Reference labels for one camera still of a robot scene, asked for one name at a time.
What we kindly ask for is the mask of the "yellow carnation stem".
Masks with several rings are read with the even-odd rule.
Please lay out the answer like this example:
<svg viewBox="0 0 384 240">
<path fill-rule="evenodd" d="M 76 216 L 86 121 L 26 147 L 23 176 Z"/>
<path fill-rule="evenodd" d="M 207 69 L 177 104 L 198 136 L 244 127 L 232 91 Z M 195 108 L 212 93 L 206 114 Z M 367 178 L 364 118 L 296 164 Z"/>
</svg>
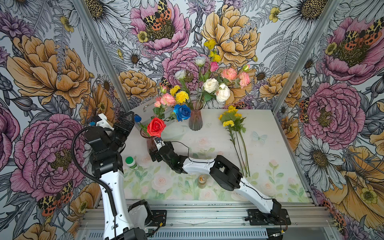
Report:
<svg viewBox="0 0 384 240">
<path fill-rule="evenodd" d="M 250 167 L 248 161 L 248 153 L 243 134 L 246 133 L 246 128 L 243 124 L 244 118 L 240 120 L 229 120 L 223 122 L 223 127 L 229 132 L 230 141 L 232 142 L 237 158 L 240 163 L 241 173 L 245 177 L 250 176 Z"/>
</svg>

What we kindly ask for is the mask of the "large sunflower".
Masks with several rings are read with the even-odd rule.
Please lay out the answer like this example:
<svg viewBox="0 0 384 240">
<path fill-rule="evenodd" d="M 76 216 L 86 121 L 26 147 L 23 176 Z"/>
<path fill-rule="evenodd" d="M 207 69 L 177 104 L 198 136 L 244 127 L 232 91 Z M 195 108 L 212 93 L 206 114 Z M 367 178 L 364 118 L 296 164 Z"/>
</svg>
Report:
<svg viewBox="0 0 384 240">
<path fill-rule="evenodd" d="M 229 106 L 228 110 L 219 116 L 223 127 L 228 131 L 231 129 L 233 132 L 246 132 L 246 128 L 244 127 L 245 119 L 246 117 L 238 113 L 238 109 L 234 106 Z"/>
</svg>

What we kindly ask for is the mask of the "yellow ranunculus flower stem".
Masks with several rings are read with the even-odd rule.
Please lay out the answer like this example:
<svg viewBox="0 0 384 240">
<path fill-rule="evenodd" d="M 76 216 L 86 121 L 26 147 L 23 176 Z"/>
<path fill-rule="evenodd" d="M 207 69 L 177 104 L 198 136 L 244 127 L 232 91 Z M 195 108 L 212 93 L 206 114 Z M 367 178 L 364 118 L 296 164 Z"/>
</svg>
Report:
<svg viewBox="0 0 384 240">
<path fill-rule="evenodd" d="M 249 167 L 248 153 L 247 153 L 246 143 L 245 143 L 244 137 L 243 137 L 241 132 L 240 132 L 240 138 L 241 138 L 243 149 L 244 149 L 243 159 L 244 159 L 244 163 L 245 163 L 244 166 L 245 166 L 245 170 L 246 170 L 246 177 L 250 177 L 251 173 L 250 173 L 250 167 Z"/>
</svg>

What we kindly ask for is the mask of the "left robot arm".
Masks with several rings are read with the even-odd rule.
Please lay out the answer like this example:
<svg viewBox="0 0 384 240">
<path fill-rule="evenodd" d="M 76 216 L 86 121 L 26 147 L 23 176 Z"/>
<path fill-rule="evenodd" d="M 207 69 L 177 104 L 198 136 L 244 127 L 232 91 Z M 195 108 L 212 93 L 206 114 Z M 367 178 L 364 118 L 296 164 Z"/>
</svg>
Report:
<svg viewBox="0 0 384 240">
<path fill-rule="evenodd" d="M 93 151 L 92 180 L 99 184 L 103 198 L 105 240 L 147 239 L 145 230 L 131 219 L 134 210 L 127 206 L 123 190 L 121 150 L 135 125 L 134 116 L 128 112 L 111 126 L 106 116 L 100 114 L 85 131 L 85 139 Z"/>
</svg>

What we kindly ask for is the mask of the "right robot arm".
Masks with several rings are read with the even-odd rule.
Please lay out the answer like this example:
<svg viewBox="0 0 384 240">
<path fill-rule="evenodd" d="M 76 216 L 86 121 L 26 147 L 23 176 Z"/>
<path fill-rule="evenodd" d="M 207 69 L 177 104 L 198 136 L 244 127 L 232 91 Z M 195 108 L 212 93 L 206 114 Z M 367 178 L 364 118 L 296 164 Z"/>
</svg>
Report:
<svg viewBox="0 0 384 240">
<path fill-rule="evenodd" d="M 175 153 L 172 142 L 161 138 L 153 140 L 154 146 L 148 151 L 154 162 L 165 162 L 177 174 L 200 174 L 211 176 L 223 189 L 235 192 L 254 204 L 262 221 L 275 224 L 280 219 L 282 205 L 273 198 L 260 193 L 240 172 L 240 169 L 222 155 L 214 159 L 201 160 Z"/>
</svg>

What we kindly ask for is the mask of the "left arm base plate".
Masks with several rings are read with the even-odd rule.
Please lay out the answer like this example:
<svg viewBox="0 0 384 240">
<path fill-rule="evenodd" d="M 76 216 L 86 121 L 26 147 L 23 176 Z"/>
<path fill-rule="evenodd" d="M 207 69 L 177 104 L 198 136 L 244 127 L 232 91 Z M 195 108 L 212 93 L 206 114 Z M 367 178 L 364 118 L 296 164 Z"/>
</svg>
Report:
<svg viewBox="0 0 384 240">
<path fill-rule="evenodd" d="M 146 227 L 164 227 L 167 222 L 167 210 L 153 210 L 149 220 L 145 223 Z"/>
</svg>

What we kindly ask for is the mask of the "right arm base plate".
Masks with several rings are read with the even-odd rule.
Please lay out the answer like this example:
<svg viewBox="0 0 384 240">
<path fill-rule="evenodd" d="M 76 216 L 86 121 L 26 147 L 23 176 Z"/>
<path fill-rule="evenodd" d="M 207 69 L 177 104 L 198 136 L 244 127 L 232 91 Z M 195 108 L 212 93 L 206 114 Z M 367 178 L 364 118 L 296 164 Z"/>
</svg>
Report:
<svg viewBox="0 0 384 240">
<path fill-rule="evenodd" d="M 291 219 L 286 209 L 281 209 L 278 216 L 261 213 L 258 209 L 249 209 L 248 216 L 245 218 L 251 226 L 280 226 L 291 225 Z"/>
</svg>

